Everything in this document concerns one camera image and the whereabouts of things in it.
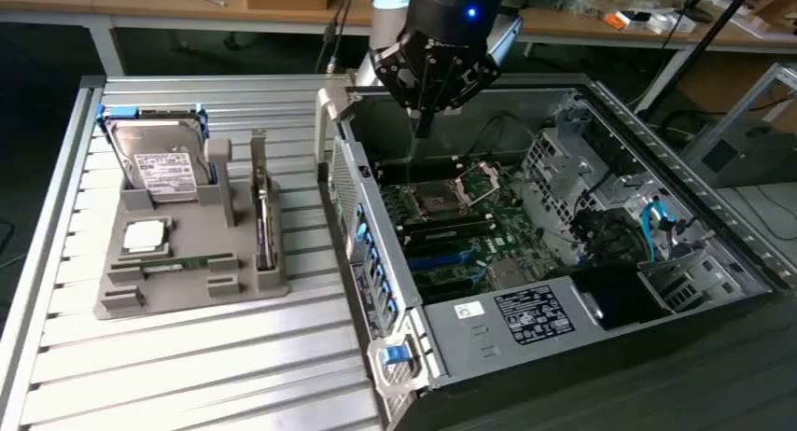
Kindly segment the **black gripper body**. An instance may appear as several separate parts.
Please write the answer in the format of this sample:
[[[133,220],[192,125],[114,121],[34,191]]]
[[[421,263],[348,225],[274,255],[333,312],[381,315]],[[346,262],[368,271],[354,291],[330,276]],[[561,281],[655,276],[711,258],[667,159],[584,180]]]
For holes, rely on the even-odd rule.
[[[409,0],[401,36],[401,55],[420,58],[428,40],[443,47],[487,53],[487,37],[501,0]]]

